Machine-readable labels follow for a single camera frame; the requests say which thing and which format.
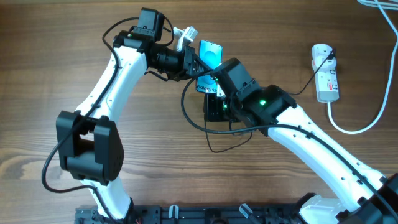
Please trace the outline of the blue Galaxy smartphone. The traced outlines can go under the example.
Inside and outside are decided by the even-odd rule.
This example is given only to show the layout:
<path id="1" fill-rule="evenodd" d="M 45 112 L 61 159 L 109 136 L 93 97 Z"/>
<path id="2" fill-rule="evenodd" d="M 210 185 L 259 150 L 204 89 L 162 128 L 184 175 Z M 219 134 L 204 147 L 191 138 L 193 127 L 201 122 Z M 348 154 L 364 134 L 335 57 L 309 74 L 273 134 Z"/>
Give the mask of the blue Galaxy smartphone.
<path id="1" fill-rule="evenodd" d="M 222 61 L 223 47 L 208 40 L 200 41 L 199 57 L 211 69 L 215 69 Z M 197 79 L 196 91 L 201 93 L 216 93 L 217 84 L 211 75 Z"/>

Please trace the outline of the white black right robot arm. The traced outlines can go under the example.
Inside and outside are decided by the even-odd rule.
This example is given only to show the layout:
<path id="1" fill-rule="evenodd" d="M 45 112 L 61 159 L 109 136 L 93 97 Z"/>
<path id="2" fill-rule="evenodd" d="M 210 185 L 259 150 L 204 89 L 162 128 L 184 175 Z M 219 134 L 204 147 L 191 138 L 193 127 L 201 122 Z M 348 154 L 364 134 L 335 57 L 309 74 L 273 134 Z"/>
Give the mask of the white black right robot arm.
<path id="1" fill-rule="evenodd" d="M 304 109 L 276 85 L 259 86 L 236 58 L 211 73 L 225 94 L 222 115 L 293 152 L 335 194 L 307 194 L 298 203 L 305 223 L 397 223 L 396 177 L 387 178 L 350 154 L 320 129 Z"/>

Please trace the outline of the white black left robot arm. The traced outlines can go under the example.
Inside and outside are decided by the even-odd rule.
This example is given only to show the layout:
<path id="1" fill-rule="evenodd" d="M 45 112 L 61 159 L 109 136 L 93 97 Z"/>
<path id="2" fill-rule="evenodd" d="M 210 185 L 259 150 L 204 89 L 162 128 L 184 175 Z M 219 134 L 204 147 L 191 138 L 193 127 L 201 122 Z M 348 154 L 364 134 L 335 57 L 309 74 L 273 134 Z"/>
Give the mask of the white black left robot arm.
<path id="1" fill-rule="evenodd" d="M 73 112 L 62 111 L 56 122 L 60 167 L 93 195 L 101 223 L 137 223 L 132 198 L 119 173 L 124 149 L 117 123 L 137 82 L 147 73 L 180 81 L 208 71 L 191 43 L 194 27 L 169 26 L 170 42 L 161 42 L 167 18 L 143 8 L 137 24 L 110 43 L 111 58 L 90 95 Z"/>

